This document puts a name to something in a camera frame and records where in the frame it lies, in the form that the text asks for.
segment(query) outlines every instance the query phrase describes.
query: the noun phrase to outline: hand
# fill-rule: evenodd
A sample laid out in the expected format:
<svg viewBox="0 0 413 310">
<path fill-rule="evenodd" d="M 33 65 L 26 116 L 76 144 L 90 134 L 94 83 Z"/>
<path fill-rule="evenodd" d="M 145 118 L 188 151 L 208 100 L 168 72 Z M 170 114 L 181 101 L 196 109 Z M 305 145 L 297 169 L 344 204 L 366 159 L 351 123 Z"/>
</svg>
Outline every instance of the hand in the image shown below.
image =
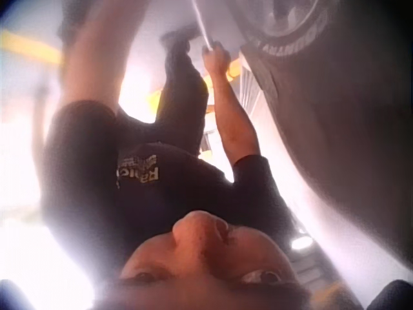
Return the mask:
<svg viewBox="0 0 413 310">
<path fill-rule="evenodd" d="M 214 43 L 213 50 L 204 47 L 202 54 L 205 68 L 211 78 L 222 77 L 227 74 L 231 57 L 220 42 Z"/>
</svg>

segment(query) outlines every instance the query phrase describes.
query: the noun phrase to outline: man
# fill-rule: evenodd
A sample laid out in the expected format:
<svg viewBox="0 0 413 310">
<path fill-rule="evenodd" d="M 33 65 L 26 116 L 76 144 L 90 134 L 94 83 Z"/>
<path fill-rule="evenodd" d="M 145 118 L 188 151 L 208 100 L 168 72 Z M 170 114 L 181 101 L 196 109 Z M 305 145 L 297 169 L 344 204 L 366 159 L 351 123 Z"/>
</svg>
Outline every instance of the man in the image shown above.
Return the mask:
<svg viewBox="0 0 413 310">
<path fill-rule="evenodd" d="M 49 228 L 97 288 L 98 309 L 302 309 L 290 217 L 216 43 L 203 58 L 234 183 L 197 158 L 208 91 L 176 36 L 155 124 L 117 103 L 148 0 L 104 0 L 68 48 L 44 153 Z"/>
</svg>

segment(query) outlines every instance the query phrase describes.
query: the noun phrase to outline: eye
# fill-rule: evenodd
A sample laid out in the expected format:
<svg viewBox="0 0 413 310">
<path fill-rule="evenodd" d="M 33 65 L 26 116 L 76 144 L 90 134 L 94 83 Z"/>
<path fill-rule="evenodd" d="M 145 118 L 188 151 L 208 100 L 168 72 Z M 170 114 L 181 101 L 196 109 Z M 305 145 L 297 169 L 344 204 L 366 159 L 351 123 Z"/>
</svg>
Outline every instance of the eye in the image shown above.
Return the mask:
<svg viewBox="0 0 413 310">
<path fill-rule="evenodd" d="M 133 278 L 122 279 L 119 284 L 122 286 L 147 285 L 161 280 L 164 278 L 145 271 L 137 273 Z"/>
<path fill-rule="evenodd" d="M 133 280 L 135 283 L 149 284 L 157 281 L 157 277 L 152 273 L 138 273 Z"/>
<path fill-rule="evenodd" d="M 279 275 L 273 271 L 256 270 L 244 275 L 241 282 L 247 284 L 274 285 L 281 281 Z"/>
</svg>

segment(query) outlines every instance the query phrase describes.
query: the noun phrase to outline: black t-shirt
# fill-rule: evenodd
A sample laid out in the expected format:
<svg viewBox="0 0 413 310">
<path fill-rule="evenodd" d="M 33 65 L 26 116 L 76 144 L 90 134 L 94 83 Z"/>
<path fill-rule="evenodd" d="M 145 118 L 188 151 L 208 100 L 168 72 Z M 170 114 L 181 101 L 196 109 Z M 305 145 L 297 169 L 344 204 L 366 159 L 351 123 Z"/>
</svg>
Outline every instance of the black t-shirt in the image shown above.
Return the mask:
<svg viewBox="0 0 413 310">
<path fill-rule="evenodd" d="M 194 210 L 267 233 L 291 232 L 268 161 L 247 156 L 234 183 L 215 167 L 162 143 L 117 147 L 116 117 L 100 103 L 73 103 L 54 118 L 45 149 L 44 218 L 94 282 L 115 276 L 145 240 Z"/>
</svg>

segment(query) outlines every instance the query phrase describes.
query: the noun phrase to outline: black pants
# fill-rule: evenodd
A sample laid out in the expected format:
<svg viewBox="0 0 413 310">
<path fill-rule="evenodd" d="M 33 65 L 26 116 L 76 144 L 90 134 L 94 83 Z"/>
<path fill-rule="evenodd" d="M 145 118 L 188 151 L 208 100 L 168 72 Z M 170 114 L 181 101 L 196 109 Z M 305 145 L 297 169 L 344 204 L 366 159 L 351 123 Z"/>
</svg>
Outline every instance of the black pants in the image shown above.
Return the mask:
<svg viewBox="0 0 413 310">
<path fill-rule="evenodd" d="M 63 3 L 64 20 L 60 29 L 64 46 L 62 79 L 66 71 L 65 60 L 93 3 L 94 0 L 65 0 Z M 161 142 L 197 156 L 205 127 L 207 85 L 182 46 L 176 45 L 168 52 L 165 70 L 166 83 L 155 123 L 143 123 L 119 109 L 119 148 Z"/>
</svg>

